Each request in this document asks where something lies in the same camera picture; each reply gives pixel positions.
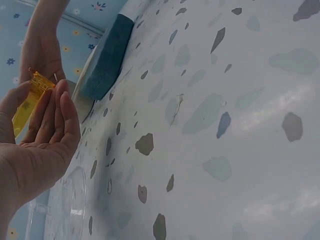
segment transparent plastic object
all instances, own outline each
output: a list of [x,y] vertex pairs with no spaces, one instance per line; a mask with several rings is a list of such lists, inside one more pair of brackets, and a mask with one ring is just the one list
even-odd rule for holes
[[80,240],[86,210],[86,174],[77,166],[63,181],[62,228],[65,240]]
[[54,219],[55,240],[81,240],[86,209],[86,174],[77,166],[63,181],[62,190],[54,206],[32,200],[28,203],[28,219],[25,240],[30,240],[34,213]]

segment human hand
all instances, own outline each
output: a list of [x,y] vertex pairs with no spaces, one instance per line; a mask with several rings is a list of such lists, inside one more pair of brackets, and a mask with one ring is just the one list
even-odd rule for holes
[[39,100],[27,134],[16,145],[12,118],[29,89],[30,82],[24,82],[0,103],[0,216],[8,221],[65,174],[80,141],[77,111],[67,81],[61,80]]
[[53,83],[57,82],[56,78],[58,80],[66,78],[55,29],[35,30],[32,27],[28,29],[21,51],[20,83],[31,80],[32,74],[29,68],[38,71]]

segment crack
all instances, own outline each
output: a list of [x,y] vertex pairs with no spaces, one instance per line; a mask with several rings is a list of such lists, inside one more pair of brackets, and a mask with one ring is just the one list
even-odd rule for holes
[[179,103],[178,103],[178,106],[176,107],[176,110],[175,110],[175,113],[174,113],[174,115],[173,115],[173,119],[172,119],[172,122],[171,122],[171,124],[170,124],[170,127],[172,126],[172,124],[174,124],[175,119],[176,119],[176,117],[177,117],[177,115],[178,115],[178,112],[179,112],[179,110],[180,110],[180,105],[181,105],[181,103],[184,101],[183,96],[184,96],[183,93],[177,95],[177,97],[179,97]]

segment blue sponge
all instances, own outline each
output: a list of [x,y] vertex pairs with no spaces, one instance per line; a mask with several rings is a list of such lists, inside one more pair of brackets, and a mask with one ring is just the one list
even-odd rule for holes
[[87,68],[81,86],[82,95],[101,100],[115,84],[133,27],[134,22],[130,18],[120,13],[117,15],[110,32],[102,36],[95,50],[95,56]]

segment yellow plastic object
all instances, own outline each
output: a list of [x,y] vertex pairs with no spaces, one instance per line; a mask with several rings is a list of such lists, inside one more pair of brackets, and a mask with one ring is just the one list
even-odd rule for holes
[[46,79],[40,73],[38,73],[37,71],[33,73],[29,95],[26,98],[26,100],[24,100],[24,102],[21,104],[21,106],[17,109],[12,119],[15,138],[19,136],[21,131],[26,126],[39,99],[42,97],[45,91],[54,87],[55,84]]

